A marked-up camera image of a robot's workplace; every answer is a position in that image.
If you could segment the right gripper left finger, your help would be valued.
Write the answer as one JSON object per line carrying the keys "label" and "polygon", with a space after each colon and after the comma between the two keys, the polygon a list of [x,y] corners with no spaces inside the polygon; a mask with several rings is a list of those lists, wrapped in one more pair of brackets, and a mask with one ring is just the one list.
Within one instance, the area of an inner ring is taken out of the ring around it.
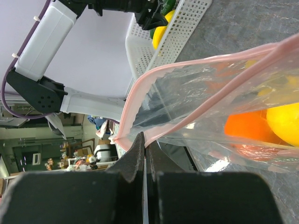
{"label": "right gripper left finger", "polygon": [[144,135],[105,171],[25,172],[0,203],[3,224],[141,224]]}

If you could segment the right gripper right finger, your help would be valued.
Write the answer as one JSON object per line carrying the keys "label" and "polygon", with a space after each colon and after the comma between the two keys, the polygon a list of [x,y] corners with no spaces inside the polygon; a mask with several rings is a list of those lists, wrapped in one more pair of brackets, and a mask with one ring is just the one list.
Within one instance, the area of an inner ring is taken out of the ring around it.
{"label": "right gripper right finger", "polygon": [[187,172],[157,143],[146,148],[151,224],[281,224],[267,183],[246,172]]}

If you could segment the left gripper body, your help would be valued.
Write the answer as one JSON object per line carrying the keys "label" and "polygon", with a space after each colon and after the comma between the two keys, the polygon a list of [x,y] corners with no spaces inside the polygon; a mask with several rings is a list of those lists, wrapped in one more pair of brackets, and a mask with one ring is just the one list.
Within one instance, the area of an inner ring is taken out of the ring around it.
{"label": "left gripper body", "polygon": [[151,30],[160,26],[167,26],[168,21],[162,14],[164,3],[162,0],[141,0],[141,10],[135,13],[136,23],[142,30]]}

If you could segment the green cucumber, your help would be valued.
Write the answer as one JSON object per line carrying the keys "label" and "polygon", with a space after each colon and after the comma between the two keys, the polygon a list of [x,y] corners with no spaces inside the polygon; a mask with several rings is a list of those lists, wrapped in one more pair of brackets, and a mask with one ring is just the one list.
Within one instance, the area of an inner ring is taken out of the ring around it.
{"label": "green cucumber", "polygon": [[[163,16],[166,16],[170,11],[173,10],[173,8],[175,7],[176,4],[176,0],[163,0],[163,8],[161,10],[161,13]],[[151,29],[150,30],[150,38],[153,40],[154,37],[154,32],[155,32],[156,28]]]}

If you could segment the yellow banana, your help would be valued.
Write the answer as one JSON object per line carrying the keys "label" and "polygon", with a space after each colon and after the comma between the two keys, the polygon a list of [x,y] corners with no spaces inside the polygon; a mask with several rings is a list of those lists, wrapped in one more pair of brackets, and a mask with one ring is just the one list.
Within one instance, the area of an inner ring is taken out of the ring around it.
{"label": "yellow banana", "polygon": [[[171,21],[172,17],[174,16],[174,13],[175,13],[175,10],[172,10],[165,16],[165,18],[168,22]],[[160,43],[166,29],[167,29],[167,26],[160,26],[155,29],[154,34],[153,34],[153,41],[152,41],[154,49],[158,48],[159,43]]]}

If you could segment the orange fruit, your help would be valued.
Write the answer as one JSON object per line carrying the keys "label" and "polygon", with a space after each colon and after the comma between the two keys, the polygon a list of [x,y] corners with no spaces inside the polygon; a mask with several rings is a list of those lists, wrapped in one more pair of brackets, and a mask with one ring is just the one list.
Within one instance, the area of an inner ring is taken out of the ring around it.
{"label": "orange fruit", "polygon": [[266,115],[266,110],[229,115],[224,126],[224,133],[235,137],[287,145],[272,131],[267,123]]}

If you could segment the clear zip top bag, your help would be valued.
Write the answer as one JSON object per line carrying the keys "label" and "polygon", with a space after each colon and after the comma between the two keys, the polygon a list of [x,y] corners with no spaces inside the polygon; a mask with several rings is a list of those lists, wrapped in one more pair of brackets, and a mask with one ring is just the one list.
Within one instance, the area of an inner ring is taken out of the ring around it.
{"label": "clear zip top bag", "polygon": [[229,115],[299,103],[299,36],[233,54],[163,65],[140,76],[114,142],[128,151],[139,133],[230,163],[296,172],[299,147],[226,135]]}

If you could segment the yellow lemon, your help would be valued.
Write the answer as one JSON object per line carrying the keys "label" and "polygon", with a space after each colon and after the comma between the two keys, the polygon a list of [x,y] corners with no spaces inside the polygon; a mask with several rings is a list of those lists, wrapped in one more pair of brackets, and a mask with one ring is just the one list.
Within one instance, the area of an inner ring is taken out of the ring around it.
{"label": "yellow lemon", "polygon": [[267,109],[266,119],[271,130],[288,144],[299,146],[299,104]]}

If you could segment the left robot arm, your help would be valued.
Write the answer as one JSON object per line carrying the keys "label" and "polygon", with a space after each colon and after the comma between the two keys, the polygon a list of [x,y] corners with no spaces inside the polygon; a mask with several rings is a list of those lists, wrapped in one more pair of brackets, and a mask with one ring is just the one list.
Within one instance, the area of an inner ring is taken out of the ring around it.
{"label": "left robot arm", "polygon": [[124,101],[104,98],[55,82],[44,74],[83,11],[102,15],[104,10],[134,13],[143,30],[168,24],[161,0],[49,0],[7,69],[3,85],[12,86],[40,117],[60,122],[58,114],[90,114],[119,121]]}

